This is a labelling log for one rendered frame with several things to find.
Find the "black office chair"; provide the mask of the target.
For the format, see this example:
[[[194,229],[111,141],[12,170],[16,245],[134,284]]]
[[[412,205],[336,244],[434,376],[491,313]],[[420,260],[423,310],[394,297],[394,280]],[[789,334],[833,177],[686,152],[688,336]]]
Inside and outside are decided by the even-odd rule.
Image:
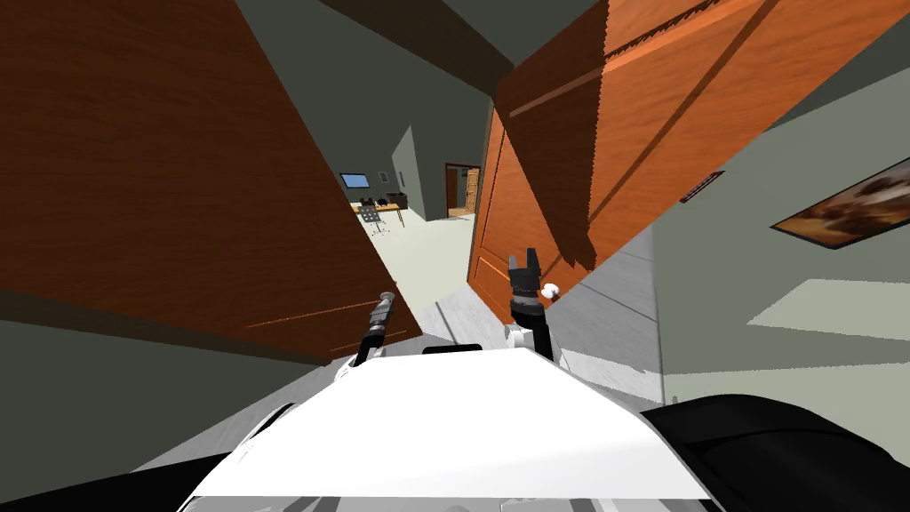
[[[365,224],[372,224],[374,231],[371,234],[373,236],[387,233],[387,229],[383,227],[384,221],[381,219],[378,207],[375,204],[359,205],[357,213]]]

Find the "brown distant door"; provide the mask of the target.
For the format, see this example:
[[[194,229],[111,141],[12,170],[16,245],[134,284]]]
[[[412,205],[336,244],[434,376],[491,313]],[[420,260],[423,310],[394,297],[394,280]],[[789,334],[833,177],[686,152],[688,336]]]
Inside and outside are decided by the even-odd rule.
[[[449,218],[476,213],[481,169],[477,166],[445,165],[446,209]]]

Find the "wooden desk with dark items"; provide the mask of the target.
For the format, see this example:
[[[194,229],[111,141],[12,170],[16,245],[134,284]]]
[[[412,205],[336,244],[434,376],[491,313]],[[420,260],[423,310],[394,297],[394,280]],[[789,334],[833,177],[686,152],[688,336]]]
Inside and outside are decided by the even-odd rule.
[[[405,193],[387,193],[385,197],[378,199],[362,197],[358,203],[351,204],[351,209],[356,215],[361,215],[361,210],[366,207],[374,207],[377,213],[394,212],[404,226],[402,212],[408,209],[408,196]]]

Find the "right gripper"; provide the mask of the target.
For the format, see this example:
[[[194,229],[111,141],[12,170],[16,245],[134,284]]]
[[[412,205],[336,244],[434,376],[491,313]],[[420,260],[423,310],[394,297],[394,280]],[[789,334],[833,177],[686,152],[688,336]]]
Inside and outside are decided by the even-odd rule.
[[[541,290],[539,258],[534,248],[527,248],[525,269],[520,269],[515,256],[510,256],[507,263],[507,275],[513,300],[521,304],[539,304]]]

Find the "brown framed wall picture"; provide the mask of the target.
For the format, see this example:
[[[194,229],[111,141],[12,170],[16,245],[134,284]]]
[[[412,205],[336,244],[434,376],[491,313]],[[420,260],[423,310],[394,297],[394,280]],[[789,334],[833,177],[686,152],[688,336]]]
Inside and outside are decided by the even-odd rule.
[[[910,224],[910,157],[770,226],[837,250]]]

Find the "dark brown wooden door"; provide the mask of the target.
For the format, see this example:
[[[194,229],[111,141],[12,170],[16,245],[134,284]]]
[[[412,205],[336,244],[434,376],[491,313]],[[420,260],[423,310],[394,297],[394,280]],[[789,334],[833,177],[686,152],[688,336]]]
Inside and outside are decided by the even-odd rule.
[[[0,320],[324,363],[397,290],[235,0],[0,0]]]

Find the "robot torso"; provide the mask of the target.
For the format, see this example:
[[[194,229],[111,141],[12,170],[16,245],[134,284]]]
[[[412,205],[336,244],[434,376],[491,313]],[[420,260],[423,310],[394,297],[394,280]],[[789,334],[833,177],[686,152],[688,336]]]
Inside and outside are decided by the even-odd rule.
[[[527,348],[373,358],[266,417],[175,512],[706,512],[633,407]]]

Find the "orange wooden door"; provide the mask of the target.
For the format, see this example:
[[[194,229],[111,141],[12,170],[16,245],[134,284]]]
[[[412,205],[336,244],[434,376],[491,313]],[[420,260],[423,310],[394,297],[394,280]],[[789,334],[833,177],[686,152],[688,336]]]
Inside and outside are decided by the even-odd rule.
[[[597,0],[499,82],[469,286],[562,293],[910,14],[910,0]]]

